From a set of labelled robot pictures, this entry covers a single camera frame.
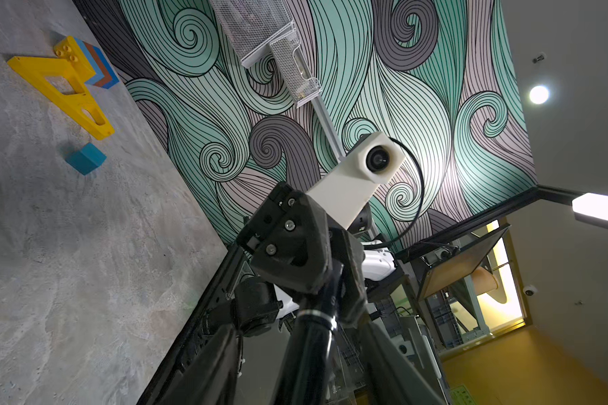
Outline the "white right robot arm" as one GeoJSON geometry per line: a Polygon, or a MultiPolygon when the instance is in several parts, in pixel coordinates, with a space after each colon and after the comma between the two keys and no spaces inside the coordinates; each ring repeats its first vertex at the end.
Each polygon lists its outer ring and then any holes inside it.
{"type": "Polygon", "coordinates": [[[358,241],[312,197],[279,183],[239,231],[260,278],[287,295],[278,317],[296,312],[355,327],[368,305],[366,282],[395,271],[385,248],[358,241]]]}

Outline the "black lipstick silver band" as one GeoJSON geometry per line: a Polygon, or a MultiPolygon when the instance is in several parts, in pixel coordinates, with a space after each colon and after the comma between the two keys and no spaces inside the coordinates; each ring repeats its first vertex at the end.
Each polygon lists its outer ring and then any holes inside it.
{"type": "Polygon", "coordinates": [[[332,261],[329,278],[315,295],[300,302],[271,403],[322,404],[331,373],[338,327],[343,264],[332,261]]]}

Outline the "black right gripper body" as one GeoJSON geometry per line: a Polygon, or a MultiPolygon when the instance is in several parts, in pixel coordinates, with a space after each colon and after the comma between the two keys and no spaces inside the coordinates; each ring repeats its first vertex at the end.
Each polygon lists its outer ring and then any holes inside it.
{"type": "Polygon", "coordinates": [[[259,276],[245,278],[234,290],[234,314],[243,337],[255,337],[271,329],[283,304],[275,286],[259,276]]]}

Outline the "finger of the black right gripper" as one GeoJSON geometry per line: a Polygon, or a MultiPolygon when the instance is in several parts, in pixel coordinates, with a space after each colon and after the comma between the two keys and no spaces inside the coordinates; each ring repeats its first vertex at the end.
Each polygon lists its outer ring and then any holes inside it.
{"type": "Polygon", "coordinates": [[[365,251],[361,242],[344,228],[331,228],[330,234],[332,258],[343,265],[340,277],[339,321],[344,327],[356,327],[368,303],[362,272],[365,251]]]}
{"type": "Polygon", "coordinates": [[[236,244],[260,277],[283,290],[315,295],[332,260],[329,219],[309,195],[278,183],[239,231],[236,244]]]}

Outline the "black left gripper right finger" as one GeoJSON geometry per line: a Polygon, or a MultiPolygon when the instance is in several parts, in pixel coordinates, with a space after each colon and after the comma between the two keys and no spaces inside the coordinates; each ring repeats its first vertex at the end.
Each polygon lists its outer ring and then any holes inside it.
{"type": "Polygon", "coordinates": [[[380,327],[368,322],[357,330],[370,404],[444,403],[380,327]]]}

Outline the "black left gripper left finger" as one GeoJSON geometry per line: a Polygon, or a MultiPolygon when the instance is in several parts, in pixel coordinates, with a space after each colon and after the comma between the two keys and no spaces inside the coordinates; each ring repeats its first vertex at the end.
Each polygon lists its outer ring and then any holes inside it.
{"type": "Polygon", "coordinates": [[[160,404],[233,404],[241,362],[239,332],[220,327],[160,404]]]}

